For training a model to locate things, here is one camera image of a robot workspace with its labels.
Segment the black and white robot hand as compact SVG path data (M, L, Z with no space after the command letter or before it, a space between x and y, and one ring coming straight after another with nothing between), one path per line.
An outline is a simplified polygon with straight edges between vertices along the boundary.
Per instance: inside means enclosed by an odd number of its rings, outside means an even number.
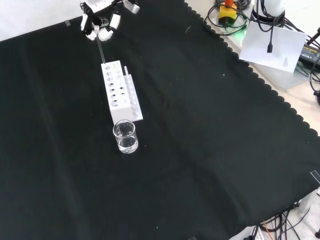
M121 21L120 9L123 0L85 0L80 3L83 11L80 30L89 40L106 42L118 29ZM111 10L111 17L98 16L98 12Z

